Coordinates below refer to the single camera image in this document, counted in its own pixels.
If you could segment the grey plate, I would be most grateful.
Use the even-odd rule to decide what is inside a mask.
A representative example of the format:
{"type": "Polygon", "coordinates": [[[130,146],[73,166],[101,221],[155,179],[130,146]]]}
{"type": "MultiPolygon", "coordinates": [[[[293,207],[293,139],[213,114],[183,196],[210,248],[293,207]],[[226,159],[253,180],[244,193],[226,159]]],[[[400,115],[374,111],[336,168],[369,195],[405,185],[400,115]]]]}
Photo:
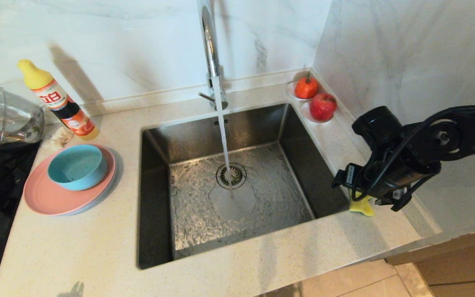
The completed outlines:
{"type": "Polygon", "coordinates": [[[85,211],[92,209],[93,207],[96,207],[97,205],[100,205],[100,203],[105,201],[111,195],[111,193],[113,193],[113,191],[119,184],[121,177],[124,173],[124,162],[121,156],[115,150],[110,150],[109,148],[105,146],[98,146],[98,148],[100,148],[100,150],[108,157],[108,160],[111,159],[114,161],[115,169],[113,170],[112,179],[108,182],[108,185],[105,188],[105,190],[96,199],[94,199],[89,205],[86,205],[79,210],[70,212],[69,214],[65,214],[64,216],[72,216],[72,215],[81,214],[85,211]]]}

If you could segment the clear glass jug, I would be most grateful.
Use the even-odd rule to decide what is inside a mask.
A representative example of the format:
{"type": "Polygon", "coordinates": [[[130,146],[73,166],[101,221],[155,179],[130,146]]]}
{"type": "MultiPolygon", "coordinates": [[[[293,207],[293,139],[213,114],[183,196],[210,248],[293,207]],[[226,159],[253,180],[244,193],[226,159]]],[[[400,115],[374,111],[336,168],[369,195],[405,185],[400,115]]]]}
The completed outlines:
{"type": "Polygon", "coordinates": [[[0,85],[0,147],[19,147],[43,138],[43,109],[0,85]]]}

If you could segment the orange toy pumpkin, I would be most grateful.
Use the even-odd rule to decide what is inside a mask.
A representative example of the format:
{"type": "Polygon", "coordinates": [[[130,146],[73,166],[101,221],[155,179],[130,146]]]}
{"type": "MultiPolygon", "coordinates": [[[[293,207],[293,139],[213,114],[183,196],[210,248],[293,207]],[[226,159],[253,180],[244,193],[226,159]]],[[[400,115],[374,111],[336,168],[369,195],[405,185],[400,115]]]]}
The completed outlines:
{"type": "Polygon", "coordinates": [[[294,87],[294,94],[296,98],[311,99],[318,94],[319,83],[311,76],[311,73],[307,73],[304,77],[298,79],[296,86],[294,87]]]}

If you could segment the small white dish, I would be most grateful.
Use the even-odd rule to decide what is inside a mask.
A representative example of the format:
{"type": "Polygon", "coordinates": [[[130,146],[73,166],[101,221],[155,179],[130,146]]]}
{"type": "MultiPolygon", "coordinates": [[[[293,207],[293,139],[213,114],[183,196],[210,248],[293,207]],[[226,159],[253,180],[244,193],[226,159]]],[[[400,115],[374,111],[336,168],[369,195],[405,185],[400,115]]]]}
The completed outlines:
{"type": "Polygon", "coordinates": [[[300,97],[296,96],[296,94],[295,94],[296,85],[297,85],[297,81],[293,81],[293,82],[287,83],[286,88],[285,88],[285,91],[286,91],[286,93],[289,95],[289,97],[291,97],[292,99],[294,99],[294,100],[296,100],[296,101],[301,101],[301,102],[309,101],[309,100],[311,100],[311,99],[313,98],[313,97],[310,97],[310,98],[300,98],[300,97]]]}
{"type": "Polygon", "coordinates": [[[302,116],[304,117],[304,119],[306,119],[308,122],[310,122],[311,124],[314,124],[314,125],[324,125],[324,124],[327,124],[328,122],[330,122],[335,114],[333,113],[330,117],[330,119],[328,120],[325,120],[325,121],[322,121],[322,120],[316,120],[315,118],[312,117],[311,113],[310,113],[310,102],[305,102],[304,104],[302,104],[302,106],[300,107],[300,112],[302,114],[302,116]]]}

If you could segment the metal drain strainer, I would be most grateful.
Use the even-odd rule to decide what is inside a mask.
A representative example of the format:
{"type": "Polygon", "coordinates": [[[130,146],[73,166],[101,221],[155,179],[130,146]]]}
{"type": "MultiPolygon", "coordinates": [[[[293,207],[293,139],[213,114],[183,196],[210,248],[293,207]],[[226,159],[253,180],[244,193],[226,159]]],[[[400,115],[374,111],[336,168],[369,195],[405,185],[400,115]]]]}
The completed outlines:
{"type": "Polygon", "coordinates": [[[216,172],[217,184],[224,189],[237,189],[243,186],[246,179],[246,169],[236,162],[230,162],[228,168],[226,164],[222,164],[216,172]]]}

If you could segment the red toy apple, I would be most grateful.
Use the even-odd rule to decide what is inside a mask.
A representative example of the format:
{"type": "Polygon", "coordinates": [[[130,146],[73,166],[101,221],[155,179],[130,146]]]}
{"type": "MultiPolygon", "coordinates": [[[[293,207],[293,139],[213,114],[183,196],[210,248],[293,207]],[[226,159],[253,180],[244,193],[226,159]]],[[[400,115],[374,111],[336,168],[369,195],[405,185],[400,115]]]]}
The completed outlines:
{"type": "Polygon", "coordinates": [[[309,111],[316,121],[327,122],[337,109],[337,100],[329,93],[318,93],[310,101],[309,111]]]}

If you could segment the pink plate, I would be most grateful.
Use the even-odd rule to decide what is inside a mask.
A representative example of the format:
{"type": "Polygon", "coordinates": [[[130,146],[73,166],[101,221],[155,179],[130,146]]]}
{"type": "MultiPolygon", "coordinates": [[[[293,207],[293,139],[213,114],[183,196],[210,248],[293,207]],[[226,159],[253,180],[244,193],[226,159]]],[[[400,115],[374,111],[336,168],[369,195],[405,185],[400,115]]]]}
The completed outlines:
{"type": "Polygon", "coordinates": [[[31,210],[47,216],[64,216],[89,205],[107,187],[113,177],[115,164],[108,160],[106,176],[96,186],[84,191],[70,191],[51,181],[47,169],[52,159],[62,150],[48,156],[30,173],[24,188],[24,200],[31,210]]]}

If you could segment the blue bowl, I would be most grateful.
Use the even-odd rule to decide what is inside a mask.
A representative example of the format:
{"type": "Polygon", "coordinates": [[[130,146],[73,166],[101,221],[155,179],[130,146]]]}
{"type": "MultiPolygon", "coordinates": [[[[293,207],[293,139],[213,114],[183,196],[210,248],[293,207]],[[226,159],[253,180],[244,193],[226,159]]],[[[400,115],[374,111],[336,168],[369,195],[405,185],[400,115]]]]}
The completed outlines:
{"type": "Polygon", "coordinates": [[[51,181],[70,191],[84,191],[96,186],[106,176],[105,154],[94,145],[77,145],[60,151],[50,162],[51,181]]]}

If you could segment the chrome faucet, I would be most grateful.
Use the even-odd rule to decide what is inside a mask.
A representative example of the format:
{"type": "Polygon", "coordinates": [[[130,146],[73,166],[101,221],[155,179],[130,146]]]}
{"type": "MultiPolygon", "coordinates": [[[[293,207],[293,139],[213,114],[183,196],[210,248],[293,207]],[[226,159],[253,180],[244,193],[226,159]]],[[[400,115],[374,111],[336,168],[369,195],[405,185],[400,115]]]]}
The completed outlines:
{"type": "Polygon", "coordinates": [[[203,93],[199,93],[199,95],[209,100],[211,107],[217,110],[217,103],[215,99],[216,92],[214,91],[214,78],[221,78],[222,71],[219,65],[214,13],[212,11],[211,0],[196,0],[196,3],[207,68],[206,83],[209,90],[209,95],[203,93]]]}

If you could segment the wooden cabinet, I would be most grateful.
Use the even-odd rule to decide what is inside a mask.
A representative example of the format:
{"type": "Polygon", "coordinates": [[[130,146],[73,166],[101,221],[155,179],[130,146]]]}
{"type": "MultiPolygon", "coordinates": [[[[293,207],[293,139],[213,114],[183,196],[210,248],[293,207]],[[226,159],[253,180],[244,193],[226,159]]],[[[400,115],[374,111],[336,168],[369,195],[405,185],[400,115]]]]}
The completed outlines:
{"type": "Polygon", "coordinates": [[[393,255],[394,266],[413,264],[434,297],[475,297],[475,233],[393,255]]]}

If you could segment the orange dish soap bottle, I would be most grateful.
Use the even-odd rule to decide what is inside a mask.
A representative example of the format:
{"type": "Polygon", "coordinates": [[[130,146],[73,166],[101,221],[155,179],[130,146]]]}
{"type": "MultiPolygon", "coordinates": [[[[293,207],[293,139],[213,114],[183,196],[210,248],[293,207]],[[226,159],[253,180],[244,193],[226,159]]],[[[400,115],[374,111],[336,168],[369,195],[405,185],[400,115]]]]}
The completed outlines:
{"type": "Polygon", "coordinates": [[[23,74],[25,86],[72,132],[89,141],[96,138],[99,129],[79,105],[46,70],[38,68],[31,60],[21,59],[17,67],[23,74]]]}

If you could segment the stainless steel sink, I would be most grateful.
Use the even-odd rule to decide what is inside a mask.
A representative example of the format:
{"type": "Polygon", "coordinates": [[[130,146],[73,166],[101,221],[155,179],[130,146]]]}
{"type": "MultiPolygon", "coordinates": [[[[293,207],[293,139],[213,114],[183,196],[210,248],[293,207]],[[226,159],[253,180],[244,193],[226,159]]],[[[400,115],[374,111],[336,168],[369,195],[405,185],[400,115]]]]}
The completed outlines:
{"type": "Polygon", "coordinates": [[[332,173],[290,104],[224,115],[237,189],[217,184],[226,164],[217,117],[141,134],[138,267],[148,269],[344,211],[332,173]]]}

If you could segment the yellow green sponge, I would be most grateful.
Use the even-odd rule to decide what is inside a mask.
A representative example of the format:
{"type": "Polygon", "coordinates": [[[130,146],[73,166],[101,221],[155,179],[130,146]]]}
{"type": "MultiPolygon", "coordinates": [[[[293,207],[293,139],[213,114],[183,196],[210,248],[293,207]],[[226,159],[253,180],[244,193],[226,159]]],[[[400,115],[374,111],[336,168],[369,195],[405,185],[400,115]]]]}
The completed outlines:
{"type": "Polygon", "coordinates": [[[372,207],[372,203],[375,202],[375,198],[371,196],[364,197],[364,199],[360,201],[354,201],[351,199],[351,194],[353,193],[352,190],[349,190],[349,212],[357,212],[363,214],[366,217],[373,217],[375,216],[375,211],[372,207]]]}

